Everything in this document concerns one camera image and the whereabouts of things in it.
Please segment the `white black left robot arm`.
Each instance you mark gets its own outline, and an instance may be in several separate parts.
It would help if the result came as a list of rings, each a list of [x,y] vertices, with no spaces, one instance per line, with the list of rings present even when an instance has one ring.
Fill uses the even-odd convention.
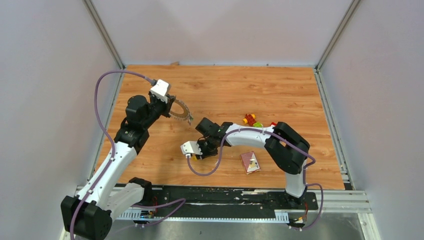
[[[103,240],[113,222],[135,203],[142,207],[153,201],[153,193],[141,178],[135,178],[112,195],[120,176],[137,157],[149,138],[149,127],[161,116],[169,118],[176,97],[149,93],[149,99],[135,95],[128,99],[126,117],[120,125],[111,149],[88,183],[75,196],[66,196],[61,204],[64,229],[70,238]]]

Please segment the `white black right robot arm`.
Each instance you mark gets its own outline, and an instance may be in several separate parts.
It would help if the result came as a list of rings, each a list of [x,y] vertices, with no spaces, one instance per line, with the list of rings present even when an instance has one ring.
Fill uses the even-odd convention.
[[[195,127],[201,134],[196,142],[197,159],[223,155],[223,147],[247,146],[264,149],[285,173],[285,201],[298,209],[306,201],[308,189],[305,167],[310,144],[285,122],[268,127],[242,126],[233,122],[217,124],[204,117]]]

